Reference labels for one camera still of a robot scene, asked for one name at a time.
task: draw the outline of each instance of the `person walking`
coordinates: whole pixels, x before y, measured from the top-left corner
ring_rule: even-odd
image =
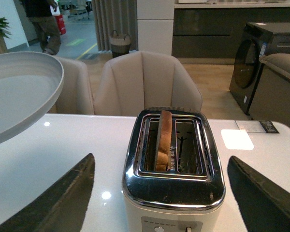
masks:
[[[54,0],[20,0],[20,2],[25,8],[27,18],[35,28],[42,51],[56,55],[59,52],[61,40],[50,6],[56,12],[57,3]]]

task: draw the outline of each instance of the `pants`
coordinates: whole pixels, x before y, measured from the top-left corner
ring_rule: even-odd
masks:
[[[51,55],[56,55],[59,52],[61,40],[55,18],[51,16],[29,19],[34,25],[42,51],[46,51]]]

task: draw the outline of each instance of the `toaster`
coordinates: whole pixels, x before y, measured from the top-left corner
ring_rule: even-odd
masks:
[[[155,171],[161,110],[172,113],[172,164]],[[122,191],[130,232],[212,231],[226,189],[206,117],[182,109],[143,110],[131,134]]]

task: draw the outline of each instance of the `washing machine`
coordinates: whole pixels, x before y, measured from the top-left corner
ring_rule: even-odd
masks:
[[[262,72],[259,57],[273,53],[290,54],[290,23],[247,23],[229,88],[246,115]]]

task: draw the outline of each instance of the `round white tray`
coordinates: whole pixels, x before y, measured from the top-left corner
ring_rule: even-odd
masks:
[[[63,67],[39,52],[0,54],[0,143],[40,119],[63,87]]]

